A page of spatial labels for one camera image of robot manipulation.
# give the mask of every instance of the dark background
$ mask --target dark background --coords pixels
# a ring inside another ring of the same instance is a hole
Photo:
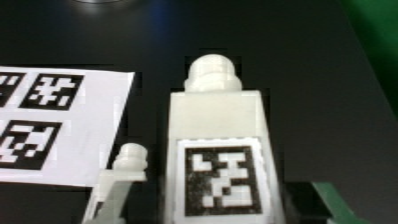
[[[1,65],[139,73],[113,151],[125,142],[148,149],[148,184],[129,200],[147,220],[161,207],[168,94],[205,53],[232,59],[244,88],[267,95],[280,180],[331,182],[356,216],[395,224],[398,126],[337,1],[0,2]],[[1,183],[0,223],[77,223],[88,192]]]

